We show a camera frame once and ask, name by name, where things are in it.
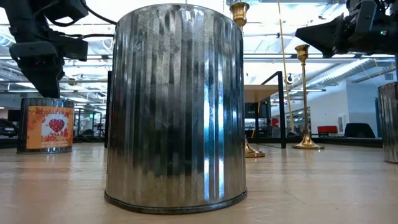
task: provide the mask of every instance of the metal canister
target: metal canister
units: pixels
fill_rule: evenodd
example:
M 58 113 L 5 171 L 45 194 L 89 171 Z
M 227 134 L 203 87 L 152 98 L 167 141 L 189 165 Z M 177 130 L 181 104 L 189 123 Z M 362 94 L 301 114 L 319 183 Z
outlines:
M 398 82 L 380 86 L 378 101 L 384 161 L 398 164 Z
M 230 18 L 160 4 L 116 30 L 107 201 L 194 213 L 246 196 L 243 37 Z
M 17 153 L 71 152 L 74 102 L 53 98 L 23 98 Z

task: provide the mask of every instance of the pole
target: pole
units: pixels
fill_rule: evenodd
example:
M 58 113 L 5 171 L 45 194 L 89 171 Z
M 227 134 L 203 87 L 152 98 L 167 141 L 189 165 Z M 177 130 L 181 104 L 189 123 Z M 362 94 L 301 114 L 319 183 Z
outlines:
M 80 131 L 80 113 L 81 113 L 81 109 L 79 109 L 79 117 L 77 119 L 77 135 L 79 135 L 79 131 Z
M 285 123 L 285 102 L 284 102 L 284 81 L 283 74 L 278 71 L 278 95 L 279 95 L 279 126 L 280 126 L 280 147 L 286 149 L 286 123 Z
M 93 130 L 93 132 L 94 132 L 94 117 L 95 117 L 95 112 L 93 112 L 93 124 L 92 124 L 92 128 L 91 128 L 91 130 Z
M 258 143 L 259 140 L 259 107 L 260 103 L 254 103 L 254 124 L 255 124 L 255 135 L 254 138 L 256 140 L 256 143 Z
M 307 110 L 307 82 L 305 78 L 305 61 L 302 61 L 301 66 L 303 68 L 303 94 L 304 94 L 304 134 L 308 134 L 308 110 Z
M 102 131 L 102 113 L 99 113 L 99 124 L 100 124 L 99 136 L 101 137 L 101 131 Z

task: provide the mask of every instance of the heart picture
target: heart picture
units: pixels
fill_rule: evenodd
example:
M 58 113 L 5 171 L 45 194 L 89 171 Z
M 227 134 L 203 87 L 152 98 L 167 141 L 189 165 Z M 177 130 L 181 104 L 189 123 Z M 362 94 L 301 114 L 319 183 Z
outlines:
M 65 125 L 65 122 L 61 119 L 51 119 L 49 126 L 56 133 L 61 131 Z

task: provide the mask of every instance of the ceiling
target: ceiling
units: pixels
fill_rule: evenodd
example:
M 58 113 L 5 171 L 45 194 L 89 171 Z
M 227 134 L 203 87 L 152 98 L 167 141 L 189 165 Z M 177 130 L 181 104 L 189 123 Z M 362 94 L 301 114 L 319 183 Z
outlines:
M 112 19 L 119 20 L 126 13 L 139 7 L 151 4 L 162 3 L 188 3 L 205 6 L 217 10 L 226 16 L 231 17 L 229 12 L 228 0 L 146 0 L 146 1 L 130 1 L 130 0 L 86 0 L 87 5 L 98 14 Z M 261 84 L 278 70 L 284 70 L 282 60 L 282 44 L 279 37 L 279 10 L 275 0 L 248 0 L 250 10 L 248 10 L 248 23 L 244 26 L 244 82 L 245 84 Z M 291 73 L 295 80 L 300 80 L 302 68 L 298 60 L 294 58 L 297 45 L 304 44 L 301 40 L 294 37 L 295 31 L 300 27 L 321 24 L 334 19 L 341 13 L 347 13 L 345 4 L 336 2 L 344 2 L 340 0 L 281 0 L 281 18 L 283 22 L 284 33 L 284 50 L 287 54 L 286 72 Z M 12 35 L 8 31 L 8 20 L 6 13 L 0 8 L 0 81 L 1 80 L 25 80 L 18 73 L 16 63 L 9 57 L 8 47 L 14 42 Z M 52 28 L 65 32 L 67 34 L 113 34 L 114 26 L 103 22 L 93 15 L 89 15 L 75 25 L 70 27 Z M 112 66 L 112 47 L 111 38 L 96 37 L 87 39 L 90 42 L 90 49 L 87 62 L 79 62 L 75 60 L 66 60 L 64 71 L 66 77 L 64 79 L 74 78 L 76 80 L 106 80 L 108 70 Z M 306 66 L 308 73 L 317 76 L 317 72 L 324 72 L 325 69 L 331 68 L 340 63 L 350 64 L 361 57 L 360 55 L 336 55 L 333 58 L 323 59 L 320 52 L 310 47 L 310 59 Z M 389 58 L 380 56 L 380 60 L 393 61 Z M 1 89 L 25 89 L 33 90 L 32 85 L 25 83 L 19 85 L 3 85 Z M 75 86 L 62 83 L 61 88 L 64 90 L 106 90 L 106 83 L 78 83 Z M 79 94 L 79 97 L 89 99 L 89 101 L 103 103 L 103 95 L 99 98 L 96 94 Z

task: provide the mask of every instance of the ceiling duct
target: ceiling duct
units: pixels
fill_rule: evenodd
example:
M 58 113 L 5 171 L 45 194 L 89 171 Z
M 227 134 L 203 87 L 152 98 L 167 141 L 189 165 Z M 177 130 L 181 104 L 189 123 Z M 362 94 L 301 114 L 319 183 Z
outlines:
M 395 66 L 383 68 L 381 71 L 377 71 L 377 72 L 375 72 L 375 73 L 373 73 L 373 74 L 371 74 L 371 75 L 367 75 L 367 76 L 362 77 L 362 78 L 359 78 L 359 79 L 357 79 L 357 80 L 353 80 L 352 83 L 360 83 L 360 82 L 363 82 L 363 81 L 365 81 L 365 80 L 369 80 L 369 79 L 371 79 L 371 78 L 379 77 L 379 76 L 384 75 L 384 74 L 387 75 L 389 72 L 394 72 L 396 69 L 397 69 L 397 68 L 396 68 Z M 393 79 L 394 79 L 393 76 L 391 76 L 390 79 L 387 79 L 387 78 L 386 78 L 386 80 L 388 80 L 388 81 L 391 81 L 391 80 L 393 80 Z
M 334 64 L 331 64 L 331 65 L 326 66 L 325 68 L 323 68 L 323 69 L 321 69 L 321 70 L 316 70 L 316 71 L 313 71 L 313 72 L 308 72 L 308 73 L 306 73 L 306 74 L 305 74 L 306 81 L 308 82 L 308 81 L 312 80 L 312 79 L 315 78 L 316 76 L 321 75 L 322 73 L 329 71 L 330 69 L 336 67 L 337 65 L 338 65 L 338 64 L 335 64 L 335 63 L 334 63 Z M 303 79 L 301 78 L 301 76 L 300 76 L 300 79 L 299 79 L 297 82 L 294 82 L 294 83 L 289 87 L 289 89 L 302 89 L 302 88 L 303 88 Z
M 360 72 L 366 71 L 367 69 L 375 66 L 374 60 L 367 59 L 358 59 L 355 62 L 351 62 L 349 64 L 341 64 L 329 69 L 322 74 L 317 76 L 317 79 L 313 82 L 310 82 L 307 85 L 307 88 L 311 88 L 317 85 L 328 85 L 331 83 L 338 83 L 345 78 L 348 78 L 352 75 L 358 74 Z

